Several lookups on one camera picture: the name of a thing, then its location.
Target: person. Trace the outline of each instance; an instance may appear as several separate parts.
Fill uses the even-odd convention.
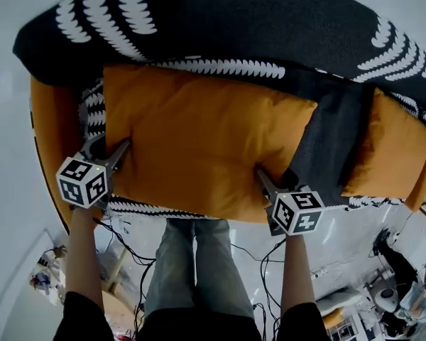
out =
[[[388,245],[389,236],[390,231],[383,229],[374,242],[373,252],[376,256],[381,254],[392,268],[396,287],[380,291],[376,303],[385,310],[381,322],[386,325],[388,336],[410,337],[418,323],[426,323],[426,272],[424,283],[419,283],[417,271],[409,261]]]
[[[104,317],[94,226],[90,210],[74,210],[63,319],[54,340],[114,339]],[[302,236],[287,237],[285,243],[280,314],[278,340],[329,340],[315,304]],[[167,220],[145,302],[145,322],[136,339],[261,339],[231,256],[226,220]]]

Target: jeans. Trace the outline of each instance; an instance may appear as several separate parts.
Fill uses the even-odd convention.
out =
[[[254,317],[232,259],[226,220],[167,220],[145,302],[146,317],[155,310],[194,307]]]

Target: black shirt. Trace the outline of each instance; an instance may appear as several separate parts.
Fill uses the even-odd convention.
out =
[[[226,315],[198,308],[157,310],[146,318],[138,340],[246,340],[259,341],[261,335],[252,318]],[[328,341],[322,317],[314,303],[288,310],[281,320],[280,340]],[[114,336],[100,307],[78,293],[68,292],[63,319],[54,341],[104,340]]]

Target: leg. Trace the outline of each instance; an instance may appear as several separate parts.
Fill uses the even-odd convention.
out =
[[[412,265],[410,265],[408,260],[401,253],[391,249],[386,241],[378,244],[378,250],[395,273],[395,279],[398,285],[396,290],[401,301],[412,287],[412,283],[418,282],[417,271],[414,270]]]
[[[253,318],[253,307],[232,259],[229,223],[196,220],[195,232],[199,305],[214,312]]]
[[[194,222],[168,219],[145,302],[146,317],[164,308],[194,307]]]

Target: sleeve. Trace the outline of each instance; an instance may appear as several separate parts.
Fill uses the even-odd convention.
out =
[[[315,303],[303,303],[290,308],[282,317],[278,341],[330,341]]]
[[[54,341],[65,340],[113,341],[109,324],[102,309],[81,294],[68,292],[63,308],[63,319]]]

